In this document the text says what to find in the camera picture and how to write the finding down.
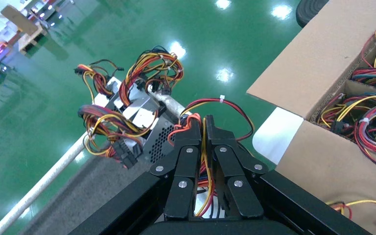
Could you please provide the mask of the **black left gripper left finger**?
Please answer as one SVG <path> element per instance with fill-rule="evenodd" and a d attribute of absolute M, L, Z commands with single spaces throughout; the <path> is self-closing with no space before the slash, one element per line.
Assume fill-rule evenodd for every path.
<path fill-rule="evenodd" d="M 174 134 L 174 147 L 151 173 L 158 178 L 156 194 L 165 220 L 189 220 L 194 214 L 201 158 L 201 124 L 187 118 L 187 129 Z"/>

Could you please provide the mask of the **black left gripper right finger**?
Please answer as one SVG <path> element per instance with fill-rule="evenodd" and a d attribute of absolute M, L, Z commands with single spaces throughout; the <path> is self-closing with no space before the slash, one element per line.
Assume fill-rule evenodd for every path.
<path fill-rule="evenodd" d="M 233 132 L 216 127 L 205 117 L 206 149 L 211 158 L 218 202 L 226 218 L 261 219 L 263 207 L 255 193 L 258 177 L 268 166 L 242 149 Z"/>

